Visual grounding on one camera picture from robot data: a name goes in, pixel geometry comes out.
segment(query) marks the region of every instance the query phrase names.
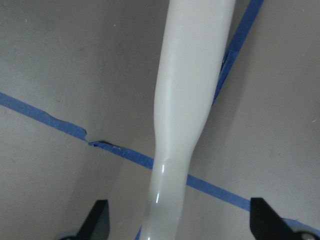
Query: gray concrete floor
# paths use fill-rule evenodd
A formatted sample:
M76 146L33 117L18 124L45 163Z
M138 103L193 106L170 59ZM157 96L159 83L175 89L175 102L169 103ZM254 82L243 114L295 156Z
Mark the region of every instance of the gray concrete floor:
M238 1L235 31L248 0ZM154 155L153 97L168 1L0 0L0 92ZM320 2L269 0L212 107L190 174L264 197L320 229ZM151 171L0 105L1 238L56 240L109 199L133 240ZM253 239L249 213L187 187L179 239Z

